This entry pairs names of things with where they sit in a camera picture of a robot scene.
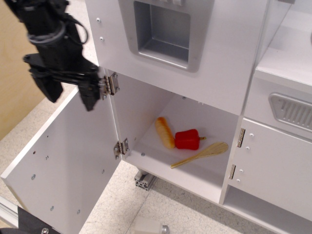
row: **red bell pepper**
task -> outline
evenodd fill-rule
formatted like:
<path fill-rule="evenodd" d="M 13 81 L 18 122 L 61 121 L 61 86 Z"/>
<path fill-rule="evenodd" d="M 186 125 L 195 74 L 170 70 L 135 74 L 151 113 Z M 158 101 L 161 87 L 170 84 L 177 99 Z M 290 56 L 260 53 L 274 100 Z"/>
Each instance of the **red bell pepper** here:
<path fill-rule="evenodd" d="M 206 138 L 199 137 L 198 131 L 196 129 L 178 132 L 175 134 L 175 146 L 178 149 L 198 150 L 199 141 L 202 139 Z"/>

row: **metal hinge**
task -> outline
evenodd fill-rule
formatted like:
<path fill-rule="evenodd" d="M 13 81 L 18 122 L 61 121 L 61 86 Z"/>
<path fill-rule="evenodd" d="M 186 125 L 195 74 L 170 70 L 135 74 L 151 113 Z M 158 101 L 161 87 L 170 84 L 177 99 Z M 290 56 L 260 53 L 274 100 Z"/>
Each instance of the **metal hinge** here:
<path fill-rule="evenodd" d="M 106 99 L 107 95 L 115 95 L 120 87 L 118 86 L 118 74 L 114 72 L 111 76 L 104 76 L 98 83 L 102 99 Z"/>
<path fill-rule="evenodd" d="M 118 159 L 120 155 L 125 155 L 129 149 L 128 139 L 126 138 L 123 142 L 118 141 L 114 146 L 115 159 Z"/>
<path fill-rule="evenodd" d="M 238 148 L 242 147 L 244 135 L 245 135 L 245 129 L 242 128 L 242 129 L 240 129 L 239 139 L 238 139 L 238 142 L 236 145 Z"/>
<path fill-rule="evenodd" d="M 229 179 L 233 179 L 235 168 L 236 168 L 236 165 L 232 164 L 232 168 L 231 168 Z"/>

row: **beige wall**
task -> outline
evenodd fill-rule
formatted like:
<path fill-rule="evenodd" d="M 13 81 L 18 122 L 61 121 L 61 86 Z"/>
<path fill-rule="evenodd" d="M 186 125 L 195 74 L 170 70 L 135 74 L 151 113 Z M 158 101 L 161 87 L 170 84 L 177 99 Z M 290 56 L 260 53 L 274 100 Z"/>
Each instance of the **beige wall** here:
<path fill-rule="evenodd" d="M 36 49 L 28 42 L 24 25 L 0 0 L 0 139 L 44 97 L 22 61 L 31 53 Z"/>

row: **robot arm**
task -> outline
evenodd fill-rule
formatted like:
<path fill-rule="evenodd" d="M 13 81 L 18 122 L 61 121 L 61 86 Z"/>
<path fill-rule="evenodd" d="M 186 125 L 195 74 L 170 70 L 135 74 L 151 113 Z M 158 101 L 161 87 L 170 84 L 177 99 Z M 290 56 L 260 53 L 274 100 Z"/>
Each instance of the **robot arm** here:
<path fill-rule="evenodd" d="M 82 24 L 65 13 L 69 2 L 4 1 L 25 24 L 28 39 L 39 52 L 24 56 L 36 85 L 52 102 L 56 102 L 63 91 L 61 82 L 78 85 L 86 109 L 92 110 L 100 97 L 98 67 L 82 56 L 82 45 L 86 41 L 81 42 L 76 29 L 76 24 Z"/>

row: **tiled floor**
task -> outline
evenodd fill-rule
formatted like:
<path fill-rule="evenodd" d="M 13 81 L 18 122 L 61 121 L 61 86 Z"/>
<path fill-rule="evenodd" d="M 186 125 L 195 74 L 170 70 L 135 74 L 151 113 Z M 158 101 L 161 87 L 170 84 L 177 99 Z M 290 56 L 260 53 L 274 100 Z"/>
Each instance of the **tiled floor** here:
<path fill-rule="evenodd" d="M 73 0 L 69 12 L 90 31 L 84 0 Z M 84 55 L 96 63 L 92 37 Z M 0 173 L 10 164 L 32 136 L 74 88 L 65 85 L 56 104 L 43 100 L 16 128 L 0 141 Z M 138 216 L 158 220 L 170 227 L 171 234 L 270 234 L 271 232 L 240 218 L 210 202 L 158 179 L 149 192 L 135 186 L 137 169 L 121 162 L 102 193 L 81 234 L 134 234 Z M 17 204 L 0 181 L 0 195 Z"/>

